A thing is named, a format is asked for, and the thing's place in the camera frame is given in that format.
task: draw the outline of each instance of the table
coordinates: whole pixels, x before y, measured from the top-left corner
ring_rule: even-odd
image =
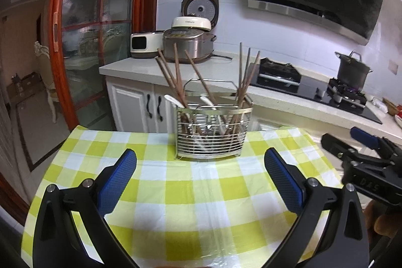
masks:
[[[261,267],[289,231],[287,211],[265,171],[275,147],[288,164],[323,185],[340,178],[310,136],[298,128],[249,132],[240,157],[176,160],[173,134],[90,131],[76,128],[49,166],[29,209],[21,256],[32,267],[35,222],[47,185],[78,186],[133,149],[138,165],[113,213],[105,216],[130,256],[142,267]],[[88,254],[100,261],[80,216],[74,220]],[[327,214],[306,249],[310,257]]]

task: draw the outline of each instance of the floor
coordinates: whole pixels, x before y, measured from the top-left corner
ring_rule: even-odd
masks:
[[[18,112],[13,110],[11,113],[17,164],[25,193],[23,198],[28,203],[32,202],[58,148],[70,135],[60,106],[57,103],[55,105],[56,110],[59,109],[56,123],[52,122],[45,90],[20,103],[17,106]],[[18,133],[18,121],[23,134],[22,141]]]

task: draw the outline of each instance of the stainless steel utensil holder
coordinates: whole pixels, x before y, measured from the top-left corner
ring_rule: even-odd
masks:
[[[191,79],[188,83],[199,81]],[[204,81],[231,83],[226,80]],[[243,107],[236,105],[238,92],[215,92],[215,98],[224,97],[228,103],[209,106],[189,103],[190,109],[176,108],[176,158],[216,159],[240,156],[253,111],[253,101],[246,96]],[[206,92],[185,92],[186,97],[208,97]]]

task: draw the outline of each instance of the sliding glass door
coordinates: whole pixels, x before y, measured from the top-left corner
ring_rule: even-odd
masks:
[[[105,78],[98,69],[129,56],[132,4],[133,0],[51,0],[52,67],[70,129],[77,124],[114,129]]]

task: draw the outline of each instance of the human hand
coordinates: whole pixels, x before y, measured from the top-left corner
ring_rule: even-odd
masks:
[[[393,238],[402,227],[402,212],[390,215],[380,215],[375,208],[376,202],[370,201],[364,210],[365,223],[369,236],[369,243],[373,241],[375,234]]]

